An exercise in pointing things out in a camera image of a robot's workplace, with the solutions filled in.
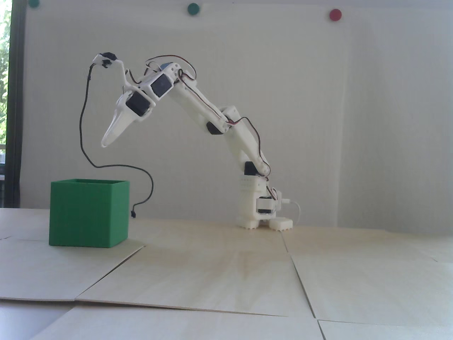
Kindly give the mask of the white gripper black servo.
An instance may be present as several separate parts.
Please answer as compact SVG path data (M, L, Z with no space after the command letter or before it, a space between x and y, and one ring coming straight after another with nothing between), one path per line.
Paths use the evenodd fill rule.
M128 89L118 98L114 115L101 146L113 143L132 123L146 120L156 107L156 102L141 89Z

